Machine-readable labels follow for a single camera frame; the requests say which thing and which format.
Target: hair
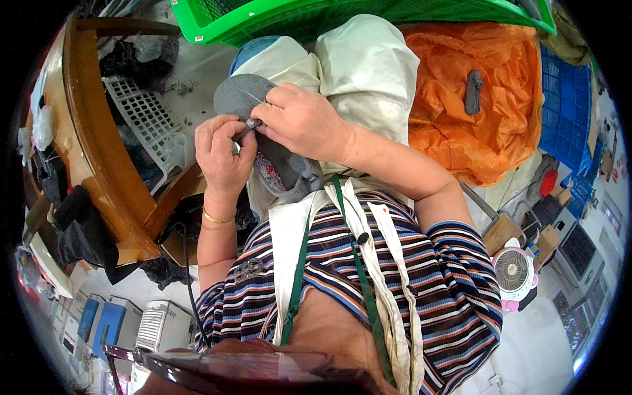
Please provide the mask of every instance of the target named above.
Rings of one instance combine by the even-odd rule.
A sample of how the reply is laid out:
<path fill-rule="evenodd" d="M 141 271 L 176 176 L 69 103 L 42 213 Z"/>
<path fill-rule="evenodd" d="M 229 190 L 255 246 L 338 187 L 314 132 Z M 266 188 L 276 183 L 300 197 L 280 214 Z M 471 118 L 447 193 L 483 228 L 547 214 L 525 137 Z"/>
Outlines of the hair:
<path fill-rule="evenodd" d="M 90 383 L 82 384 L 77 379 L 70 380 L 70 389 L 75 395 L 93 395 Z"/>

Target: wooden table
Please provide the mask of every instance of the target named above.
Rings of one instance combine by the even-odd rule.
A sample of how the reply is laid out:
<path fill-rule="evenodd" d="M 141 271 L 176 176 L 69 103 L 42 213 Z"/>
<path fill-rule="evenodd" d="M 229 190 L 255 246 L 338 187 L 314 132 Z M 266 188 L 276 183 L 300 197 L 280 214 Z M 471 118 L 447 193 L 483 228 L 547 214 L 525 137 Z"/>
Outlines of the wooden table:
<path fill-rule="evenodd" d="M 155 242 L 169 215 L 197 182 L 197 163 L 155 200 L 118 134 L 100 79 L 97 39 L 110 35 L 179 35 L 177 26 L 131 18 L 78 20 L 73 13 L 44 62 L 44 100 L 54 118 L 53 148 L 66 165 L 70 186 L 83 185 L 114 236 L 118 264 L 156 258 Z M 27 126 L 32 125 L 29 114 Z"/>

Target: white cloth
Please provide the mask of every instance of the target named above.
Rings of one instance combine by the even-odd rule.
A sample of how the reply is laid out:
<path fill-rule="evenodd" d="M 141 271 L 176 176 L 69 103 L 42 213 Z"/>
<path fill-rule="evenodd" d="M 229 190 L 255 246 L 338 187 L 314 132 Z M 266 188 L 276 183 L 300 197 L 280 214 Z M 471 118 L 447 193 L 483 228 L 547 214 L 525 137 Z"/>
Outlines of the white cloth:
<path fill-rule="evenodd" d="M 364 190 L 374 190 L 375 183 L 349 178 L 342 185 L 343 204 L 346 222 L 357 238 L 362 233 L 371 235 L 367 215 L 362 209 L 355 194 Z M 336 198 L 336 190 L 332 184 L 325 185 L 324 190 L 309 194 L 301 202 L 277 205 L 270 209 L 270 231 L 274 259 L 274 290 L 277 300 L 277 322 L 273 343 L 279 345 L 283 334 L 283 324 L 288 313 L 289 299 L 292 293 L 296 263 L 305 231 L 305 224 L 313 223 L 315 214 L 326 205 L 333 204 L 340 209 Z M 406 288 L 408 273 L 404 263 L 403 252 L 395 225 L 386 205 L 369 205 L 377 221 L 387 246 L 393 254 L 401 276 L 403 292 L 408 300 L 410 311 L 415 312 L 415 297 Z M 391 368 L 400 394 L 417 395 L 423 384 L 423 340 L 421 322 L 417 314 L 411 314 L 412 347 L 409 351 L 404 331 L 404 323 L 394 295 L 388 289 L 386 280 L 380 270 L 377 251 L 372 237 L 360 245 L 360 251 L 375 288 L 380 321 L 384 327 L 384 342 L 391 360 Z"/>
<path fill-rule="evenodd" d="M 256 74 L 277 85 L 291 82 L 319 92 L 346 121 L 408 145 L 419 62 L 391 23 L 375 15 L 356 15 L 321 35 L 314 53 L 284 36 L 233 74 Z M 330 162 L 320 165 L 326 176 L 347 170 Z M 269 208 L 283 203 L 254 174 L 248 180 L 248 198 L 262 219 Z"/>

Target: green plastic crate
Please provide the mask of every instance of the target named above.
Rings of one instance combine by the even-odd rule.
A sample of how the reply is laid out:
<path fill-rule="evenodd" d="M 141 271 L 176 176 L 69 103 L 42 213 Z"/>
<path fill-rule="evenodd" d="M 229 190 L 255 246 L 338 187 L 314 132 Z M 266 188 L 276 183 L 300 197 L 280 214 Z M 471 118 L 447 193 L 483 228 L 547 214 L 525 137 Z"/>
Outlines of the green plastic crate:
<path fill-rule="evenodd" d="M 393 24 L 419 21 L 496 21 L 557 34 L 546 0 L 537 0 L 542 21 L 506 0 L 171 0 L 187 40 L 240 47 L 266 35 L 314 41 L 357 14 L 379 15 Z"/>

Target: hand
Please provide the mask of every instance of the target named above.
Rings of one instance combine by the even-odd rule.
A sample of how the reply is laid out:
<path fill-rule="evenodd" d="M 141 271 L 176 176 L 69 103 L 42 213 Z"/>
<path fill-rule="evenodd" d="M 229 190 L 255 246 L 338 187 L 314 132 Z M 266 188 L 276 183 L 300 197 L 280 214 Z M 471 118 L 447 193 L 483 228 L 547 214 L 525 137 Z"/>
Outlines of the hand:
<path fill-rule="evenodd" d="M 322 95 L 288 82 L 273 88 L 251 117 L 265 126 L 257 131 L 290 151 L 318 161 L 341 163 L 355 141 L 355 126 L 346 122 Z"/>
<path fill-rule="evenodd" d="M 195 158 L 207 182 L 204 207 L 216 219 L 234 216 L 257 154 L 253 131 L 241 138 L 239 155 L 231 152 L 231 138 L 246 127 L 238 119 L 237 115 L 218 115 L 195 128 Z"/>

